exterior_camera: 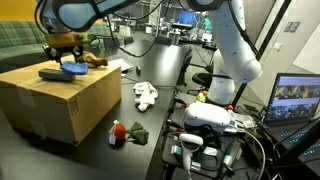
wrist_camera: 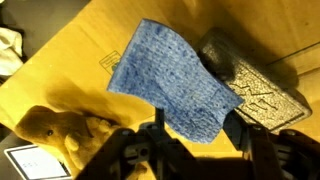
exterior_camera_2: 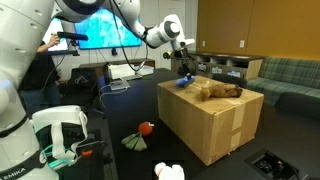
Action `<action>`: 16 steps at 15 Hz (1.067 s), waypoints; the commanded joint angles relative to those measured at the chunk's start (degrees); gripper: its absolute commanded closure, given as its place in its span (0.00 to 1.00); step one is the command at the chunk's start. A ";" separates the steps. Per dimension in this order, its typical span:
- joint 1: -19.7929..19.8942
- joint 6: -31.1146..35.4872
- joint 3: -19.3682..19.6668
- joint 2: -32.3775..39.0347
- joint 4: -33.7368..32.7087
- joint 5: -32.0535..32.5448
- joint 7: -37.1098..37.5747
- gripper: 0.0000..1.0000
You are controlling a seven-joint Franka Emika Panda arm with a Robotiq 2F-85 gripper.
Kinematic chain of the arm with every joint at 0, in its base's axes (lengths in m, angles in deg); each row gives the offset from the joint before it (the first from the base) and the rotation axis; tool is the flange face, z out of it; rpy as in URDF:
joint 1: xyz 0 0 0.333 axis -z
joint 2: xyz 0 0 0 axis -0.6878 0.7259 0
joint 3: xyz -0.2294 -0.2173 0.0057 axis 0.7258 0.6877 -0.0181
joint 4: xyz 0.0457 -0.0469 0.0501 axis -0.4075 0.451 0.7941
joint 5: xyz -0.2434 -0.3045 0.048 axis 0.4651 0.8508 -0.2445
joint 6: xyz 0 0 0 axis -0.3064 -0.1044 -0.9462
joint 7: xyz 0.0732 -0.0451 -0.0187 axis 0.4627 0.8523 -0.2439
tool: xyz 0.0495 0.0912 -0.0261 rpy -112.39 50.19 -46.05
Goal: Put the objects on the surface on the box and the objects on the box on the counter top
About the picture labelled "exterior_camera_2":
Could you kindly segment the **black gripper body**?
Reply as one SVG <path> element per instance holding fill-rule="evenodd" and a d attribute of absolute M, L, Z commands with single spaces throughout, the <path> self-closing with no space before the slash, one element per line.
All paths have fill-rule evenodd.
<path fill-rule="evenodd" d="M 163 53 L 164 59 L 176 59 L 181 61 L 182 68 L 185 72 L 190 72 L 187 61 L 192 60 L 191 55 L 187 49 L 187 45 L 184 42 L 180 43 L 180 47 Z"/>

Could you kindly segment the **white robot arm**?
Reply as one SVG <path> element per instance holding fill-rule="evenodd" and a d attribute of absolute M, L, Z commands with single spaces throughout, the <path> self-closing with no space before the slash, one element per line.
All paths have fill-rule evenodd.
<path fill-rule="evenodd" d="M 111 11 L 151 48 L 169 42 L 173 51 L 185 54 L 195 42 L 185 37 L 175 14 L 155 27 L 140 24 L 140 0 L 0 0 L 0 180 L 59 180 L 57 170 L 79 159 L 81 142 L 66 146 L 63 129 L 74 128 L 87 138 L 81 108 L 58 106 L 29 117 L 18 89 L 36 54 L 59 43 L 42 43 L 54 18 L 81 22 L 100 9 Z"/>

